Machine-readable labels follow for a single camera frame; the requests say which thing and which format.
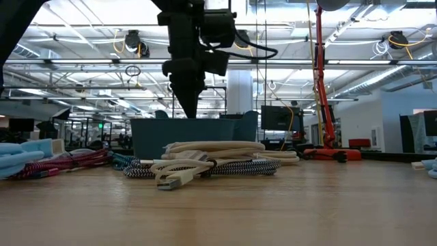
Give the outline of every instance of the black monitor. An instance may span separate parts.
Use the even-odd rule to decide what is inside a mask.
[[[9,119],[9,130],[18,133],[18,132],[33,132],[35,127],[34,119]]]
[[[303,112],[298,107],[290,107],[294,112],[292,131],[302,131]],[[292,114],[287,107],[261,106],[261,128],[272,131],[288,131]]]
[[[437,136],[437,110],[424,111],[425,132],[428,137]]]

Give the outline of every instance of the white pillar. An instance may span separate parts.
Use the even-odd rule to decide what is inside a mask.
[[[253,110],[251,70],[227,71],[227,113],[244,114]]]

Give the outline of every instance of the blue plastic tub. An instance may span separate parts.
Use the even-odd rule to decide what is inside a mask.
[[[163,147],[186,141],[232,141],[233,120],[218,119],[131,119],[135,157],[160,159]]]

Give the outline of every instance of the desk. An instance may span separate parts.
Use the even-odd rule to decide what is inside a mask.
[[[437,180],[425,171],[300,164],[271,177],[195,179],[170,192],[110,167],[3,181],[0,238],[8,246],[436,245]]]

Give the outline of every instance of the wooden table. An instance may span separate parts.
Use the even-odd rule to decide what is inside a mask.
[[[401,163],[301,162],[158,191],[110,167],[0,182],[1,245],[437,245],[437,180]]]

